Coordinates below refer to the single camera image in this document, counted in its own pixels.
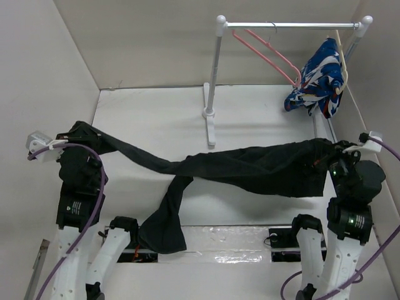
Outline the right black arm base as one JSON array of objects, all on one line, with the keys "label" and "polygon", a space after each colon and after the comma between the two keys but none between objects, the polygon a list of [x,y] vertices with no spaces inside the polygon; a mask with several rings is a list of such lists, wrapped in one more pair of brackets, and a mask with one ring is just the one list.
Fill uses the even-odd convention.
[{"label": "right black arm base", "polygon": [[271,251],[273,263],[298,263],[301,255],[297,239],[290,227],[270,227],[264,245]]}]

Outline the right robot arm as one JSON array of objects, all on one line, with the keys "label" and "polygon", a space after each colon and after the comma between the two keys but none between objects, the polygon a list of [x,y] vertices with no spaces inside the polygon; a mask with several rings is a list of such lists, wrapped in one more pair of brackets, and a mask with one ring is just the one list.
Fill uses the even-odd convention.
[{"label": "right robot arm", "polygon": [[300,214],[292,221],[289,239],[299,246],[302,267],[296,299],[349,299],[358,259],[373,228],[370,203],[386,179],[379,165],[361,160],[361,155],[380,152],[379,142],[368,135],[357,144],[341,141],[314,162],[314,168],[329,172],[336,195],[327,207],[327,232],[311,215]]}]

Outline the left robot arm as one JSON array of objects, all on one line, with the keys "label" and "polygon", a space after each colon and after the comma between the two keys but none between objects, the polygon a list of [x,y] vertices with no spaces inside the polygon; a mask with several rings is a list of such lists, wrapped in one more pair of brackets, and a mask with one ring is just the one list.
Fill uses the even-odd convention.
[{"label": "left robot arm", "polygon": [[41,153],[76,150],[67,159],[66,175],[57,209],[58,261],[45,279],[36,299],[41,299],[52,283],[51,299],[105,299],[104,287],[120,255],[139,242],[138,222],[131,217],[116,216],[102,235],[103,244],[93,262],[91,246],[104,204],[108,181],[97,150],[100,134],[94,137],[58,134]]}]

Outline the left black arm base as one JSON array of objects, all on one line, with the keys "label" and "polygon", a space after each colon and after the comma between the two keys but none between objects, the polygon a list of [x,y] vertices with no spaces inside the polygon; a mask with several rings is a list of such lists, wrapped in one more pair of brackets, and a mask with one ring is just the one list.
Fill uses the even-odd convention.
[{"label": "left black arm base", "polygon": [[102,237],[99,255],[108,256],[115,263],[157,263],[158,253],[135,245],[131,242],[131,235],[121,228],[99,231]]}]

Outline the black denim trousers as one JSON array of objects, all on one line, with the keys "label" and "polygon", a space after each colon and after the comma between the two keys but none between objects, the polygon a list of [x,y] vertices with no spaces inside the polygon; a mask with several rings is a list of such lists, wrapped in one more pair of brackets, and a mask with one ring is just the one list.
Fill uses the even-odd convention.
[{"label": "black denim trousers", "polygon": [[66,136],[98,154],[120,152],[130,161],[174,178],[159,208],[140,226],[138,243],[160,254],[186,250],[179,209],[194,178],[230,184],[250,193],[290,198],[323,195],[327,166],[318,161],[334,150],[327,139],[310,139],[268,147],[199,153],[168,161],[78,121]]}]

